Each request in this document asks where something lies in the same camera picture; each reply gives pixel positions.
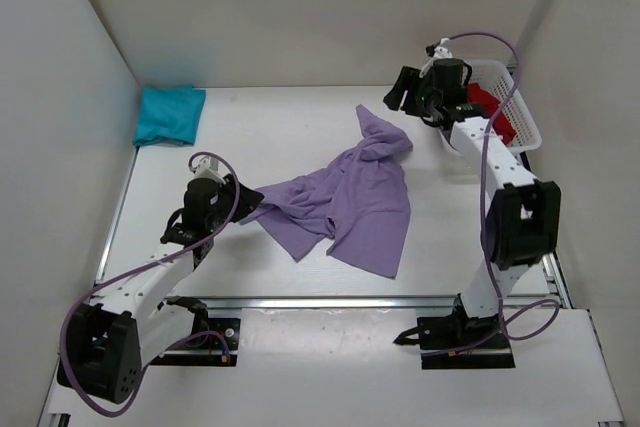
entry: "lavender cloth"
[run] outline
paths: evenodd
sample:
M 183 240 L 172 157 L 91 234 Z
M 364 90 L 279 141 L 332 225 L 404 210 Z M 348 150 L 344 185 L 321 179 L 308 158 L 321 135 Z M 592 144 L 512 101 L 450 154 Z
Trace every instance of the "lavender cloth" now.
M 413 144 L 401 129 L 356 107 L 364 137 L 326 168 L 257 189 L 264 200 L 241 223 L 260 225 L 296 260 L 324 237 L 327 254 L 385 277 L 395 277 L 411 206 L 404 171 L 393 155 Z

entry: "cable connector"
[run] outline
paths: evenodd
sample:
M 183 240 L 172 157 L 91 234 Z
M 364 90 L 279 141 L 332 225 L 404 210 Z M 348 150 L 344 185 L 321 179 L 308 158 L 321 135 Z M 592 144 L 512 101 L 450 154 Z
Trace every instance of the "cable connector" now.
M 440 49 L 440 51 L 436 50 L 438 47 L 444 46 L 444 44 L 446 44 L 447 42 L 449 42 L 449 38 L 448 37 L 443 37 L 442 39 L 440 39 L 435 44 L 427 45 L 427 47 L 425 49 L 427 51 L 427 56 L 433 58 L 439 52 L 442 52 L 442 51 L 449 52 L 449 50 L 445 49 L 444 47 L 442 49 Z
M 205 178 L 215 180 L 218 184 L 225 184 L 224 177 L 218 173 L 218 161 L 211 157 L 203 157 L 195 167 L 189 170 L 194 173 L 196 179 Z
M 423 78 L 425 75 L 427 75 L 429 67 L 431 67 L 431 64 L 434 60 L 453 58 L 453 55 L 451 54 L 449 49 L 444 46 L 444 44 L 446 44 L 447 42 L 449 42 L 449 38 L 443 37 L 435 44 L 431 44 L 426 47 L 425 50 L 427 52 L 428 60 L 427 63 L 424 64 L 420 69 L 420 78 Z

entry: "white plastic basket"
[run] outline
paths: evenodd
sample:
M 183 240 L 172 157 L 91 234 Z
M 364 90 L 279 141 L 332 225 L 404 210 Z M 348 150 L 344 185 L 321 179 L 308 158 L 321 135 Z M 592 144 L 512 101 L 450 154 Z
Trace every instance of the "white plastic basket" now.
M 504 64 L 497 60 L 467 60 L 473 72 L 470 83 L 477 82 L 496 99 L 502 100 L 513 86 L 513 79 Z M 524 103 L 520 92 L 516 90 L 511 101 L 503 110 L 516 131 L 516 136 L 508 145 L 512 154 L 534 150 L 542 144 L 542 138 L 533 117 Z

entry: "teal towel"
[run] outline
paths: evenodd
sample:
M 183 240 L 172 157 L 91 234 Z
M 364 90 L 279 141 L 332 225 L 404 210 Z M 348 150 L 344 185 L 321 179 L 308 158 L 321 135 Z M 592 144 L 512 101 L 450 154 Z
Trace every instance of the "teal towel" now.
M 145 87 L 133 145 L 151 145 L 162 141 L 193 145 L 206 93 L 193 86 L 171 89 Z

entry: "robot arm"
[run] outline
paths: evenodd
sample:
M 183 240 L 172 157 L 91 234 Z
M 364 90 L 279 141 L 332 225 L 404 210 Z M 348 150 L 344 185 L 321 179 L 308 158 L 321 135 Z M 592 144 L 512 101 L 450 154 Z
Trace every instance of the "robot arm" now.
M 429 48 L 427 52 L 433 57 Z M 384 102 L 391 110 L 420 117 L 426 125 L 437 128 L 478 174 L 485 169 L 485 194 L 491 199 L 485 223 L 486 248 L 492 273 L 506 296 L 532 265 L 555 250 L 560 189 L 554 182 L 540 182 L 526 170 L 494 131 L 488 134 L 484 167 L 482 149 L 489 116 L 482 105 L 467 101 L 471 67 L 443 52 L 429 65 L 426 74 L 424 69 L 403 67 Z M 498 294 L 482 259 L 469 287 L 457 296 L 452 314 L 431 324 L 429 338 L 441 346 L 436 350 L 477 343 L 499 330 L 498 315 Z M 417 344 L 419 341 L 408 336 L 425 332 L 410 329 L 395 342 Z
M 263 198 L 238 185 L 239 202 L 232 222 L 246 217 Z M 68 356 L 88 394 L 122 403 L 149 362 L 181 339 L 208 329 L 206 305 L 171 292 L 207 256 L 213 239 L 185 255 L 170 256 L 209 237 L 229 216 L 235 196 L 231 176 L 221 177 L 216 161 L 202 159 L 187 186 L 184 207 L 171 215 L 161 245 L 149 258 L 149 262 L 159 260 L 160 265 L 129 277 L 74 313 L 67 330 Z M 164 257 L 171 260 L 162 262 Z M 70 386 L 62 366 L 57 379 Z

